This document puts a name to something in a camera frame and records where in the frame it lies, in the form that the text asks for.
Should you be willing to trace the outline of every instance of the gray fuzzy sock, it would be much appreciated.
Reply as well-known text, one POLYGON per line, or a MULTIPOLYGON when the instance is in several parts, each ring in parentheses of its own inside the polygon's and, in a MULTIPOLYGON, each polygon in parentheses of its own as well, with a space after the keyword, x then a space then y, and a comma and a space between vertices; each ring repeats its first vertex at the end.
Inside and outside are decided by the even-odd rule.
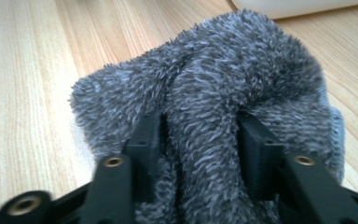
POLYGON ((96 160, 119 153, 144 113, 167 115, 169 145, 153 203, 139 223, 279 223, 274 202, 247 196, 237 113, 257 116, 286 151, 320 158, 341 181, 344 128, 318 62, 263 15, 205 21, 129 62, 81 78, 71 106, 96 160))

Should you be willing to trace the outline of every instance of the wood grain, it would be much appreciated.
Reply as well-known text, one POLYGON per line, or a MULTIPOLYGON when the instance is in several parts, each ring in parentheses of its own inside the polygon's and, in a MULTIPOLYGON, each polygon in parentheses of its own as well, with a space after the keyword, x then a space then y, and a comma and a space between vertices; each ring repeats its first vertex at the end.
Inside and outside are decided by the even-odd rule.
MULTIPOLYGON (((67 102, 80 77, 232 10, 228 0, 0 0, 0 205, 33 189, 57 198, 90 180, 67 102)), ((346 119, 344 186, 358 191, 358 7, 278 23, 324 67, 346 119)))

